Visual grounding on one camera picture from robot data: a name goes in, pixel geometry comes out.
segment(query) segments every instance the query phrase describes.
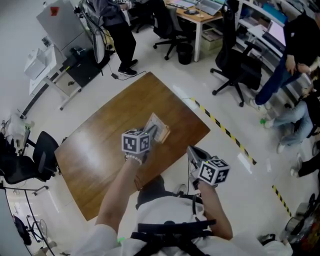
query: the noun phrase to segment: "black shoe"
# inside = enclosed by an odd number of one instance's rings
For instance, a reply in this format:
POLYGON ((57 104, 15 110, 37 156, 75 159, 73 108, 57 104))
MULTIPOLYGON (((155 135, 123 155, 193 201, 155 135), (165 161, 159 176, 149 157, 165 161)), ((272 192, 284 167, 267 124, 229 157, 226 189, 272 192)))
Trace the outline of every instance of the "black shoe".
POLYGON ((134 59, 131 61, 131 64, 130 64, 130 68, 134 67, 135 65, 137 65, 138 63, 138 60, 137 59, 134 59))
POLYGON ((119 67, 118 72, 122 75, 125 75, 127 77, 134 77, 137 75, 137 71, 132 70, 131 68, 121 68, 119 67))

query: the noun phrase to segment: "blue jeans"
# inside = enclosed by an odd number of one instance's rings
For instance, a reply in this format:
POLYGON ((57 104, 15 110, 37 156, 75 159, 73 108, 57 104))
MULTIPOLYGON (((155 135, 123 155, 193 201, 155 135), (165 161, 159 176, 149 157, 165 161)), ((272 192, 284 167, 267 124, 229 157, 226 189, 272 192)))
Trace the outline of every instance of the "blue jeans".
POLYGON ((278 66, 275 68, 272 76, 262 87, 261 91, 255 96, 255 103, 263 105, 270 100, 272 94, 276 93, 279 88, 284 87, 291 82, 297 80, 301 73, 296 71, 291 75, 286 69, 287 55, 283 54, 278 66))
POLYGON ((280 141, 282 145, 299 144, 311 133, 314 125, 309 116, 307 103, 302 100, 295 108, 287 110, 283 115, 274 119, 274 127, 295 123, 298 120, 301 120, 299 129, 295 133, 283 137, 280 141))

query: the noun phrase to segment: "wooden table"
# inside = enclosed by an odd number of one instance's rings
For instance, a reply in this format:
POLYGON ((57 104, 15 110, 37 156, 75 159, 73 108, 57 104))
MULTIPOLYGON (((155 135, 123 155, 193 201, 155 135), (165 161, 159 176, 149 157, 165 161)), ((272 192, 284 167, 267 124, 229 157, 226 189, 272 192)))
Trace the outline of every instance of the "wooden table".
MULTIPOLYGON (((188 10, 197 10, 195 6, 189 7, 188 10)), ((200 47, 201 47, 201 40, 202 40, 202 30, 203 24, 222 19, 222 14, 218 11, 214 16, 202 11, 201 14, 203 17, 198 17, 197 15, 189 15, 185 14, 186 9, 176 8, 177 16, 188 20, 192 23, 196 24, 196 32, 195 32, 195 44, 194 44, 194 61, 199 61, 200 57, 200 47)))
POLYGON ((163 144, 154 145, 140 167, 132 184, 135 192, 210 131, 151 72, 107 102, 55 151, 64 180, 86 220, 98 215, 110 183, 125 162, 121 134, 144 127, 152 113, 169 126, 171 133, 163 144))

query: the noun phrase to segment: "laptop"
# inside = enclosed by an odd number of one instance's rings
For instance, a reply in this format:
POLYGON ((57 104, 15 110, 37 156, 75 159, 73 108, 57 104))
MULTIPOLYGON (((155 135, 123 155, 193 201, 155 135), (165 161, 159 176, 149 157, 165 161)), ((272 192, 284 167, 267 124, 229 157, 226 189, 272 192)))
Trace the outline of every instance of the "laptop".
POLYGON ((286 48, 286 40, 284 28, 271 20, 268 30, 262 36, 280 52, 284 52, 286 48))
POLYGON ((225 0, 203 0, 201 3, 198 2, 195 7, 213 16, 222 8, 224 3, 225 0))

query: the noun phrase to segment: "whiteboard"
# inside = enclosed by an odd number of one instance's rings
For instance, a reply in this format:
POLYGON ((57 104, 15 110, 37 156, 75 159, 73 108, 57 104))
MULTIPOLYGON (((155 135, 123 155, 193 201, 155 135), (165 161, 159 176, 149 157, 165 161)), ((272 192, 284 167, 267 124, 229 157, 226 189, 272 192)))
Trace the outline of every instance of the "whiteboard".
POLYGON ((31 256, 20 237, 9 208, 6 190, 0 188, 0 255, 31 256))

